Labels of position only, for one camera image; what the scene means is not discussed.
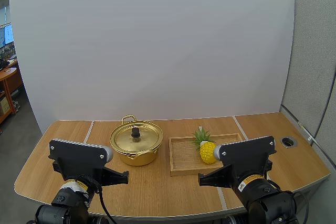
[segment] wooden table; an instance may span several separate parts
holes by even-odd
[[[103,189],[107,209],[119,220],[187,223],[195,219],[214,219],[242,210],[241,203],[231,189],[200,187],[196,175],[170,176],[169,137],[191,136],[200,125],[214,135],[239,133],[242,137],[246,134],[248,138],[273,135],[277,153],[270,157],[273,169],[269,176],[283,190],[308,188],[323,181],[330,174],[308,142],[281,113],[153,123],[164,132],[155,161],[146,166],[134,167],[124,164],[115,155],[106,165],[119,172],[130,172],[128,185],[108,186]],[[49,141],[62,138],[83,142],[90,125],[91,122],[85,121],[53,123],[20,172],[15,182],[15,191],[27,198],[50,203],[64,181],[59,173],[53,171],[53,161],[48,158]],[[94,122],[87,143],[109,146],[110,135],[118,125],[120,122]],[[293,136],[298,141],[298,146],[284,148],[280,144],[280,138],[284,136]],[[98,196],[93,198],[89,210],[93,213],[104,213]]]
[[[0,71],[0,82],[2,83],[1,88],[2,90],[4,90],[4,92],[0,94],[0,98],[5,95],[7,97],[7,101],[10,107],[10,110],[8,110],[6,114],[0,115],[0,123],[2,123],[6,119],[6,117],[9,116],[9,114],[16,113],[16,110],[13,105],[12,97],[10,95],[11,93],[8,89],[8,83],[7,83],[7,79],[11,77],[12,75],[14,75],[15,73],[16,73],[16,68],[8,68],[8,69],[4,69]]]

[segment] gold pot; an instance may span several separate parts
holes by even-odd
[[[126,118],[134,121],[124,122]],[[163,132],[155,124],[137,121],[134,115],[126,115],[111,134],[110,142],[121,160],[133,166],[146,165],[152,162],[162,143]]]

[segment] white backdrop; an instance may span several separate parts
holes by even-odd
[[[279,110],[294,0],[10,0],[44,132],[56,120]]]

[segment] computer monitor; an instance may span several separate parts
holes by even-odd
[[[0,48],[5,46],[5,28],[0,28]]]
[[[9,44],[13,41],[12,25],[5,26],[5,44]]]

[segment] wooden tray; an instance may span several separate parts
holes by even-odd
[[[220,161],[206,164],[202,161],[200,151],[196,149],[194,136],[169,138],[170,176],[207,174],[223,167]],[[242,141],[239,133],[211,135],[210,139],[218,144]]]

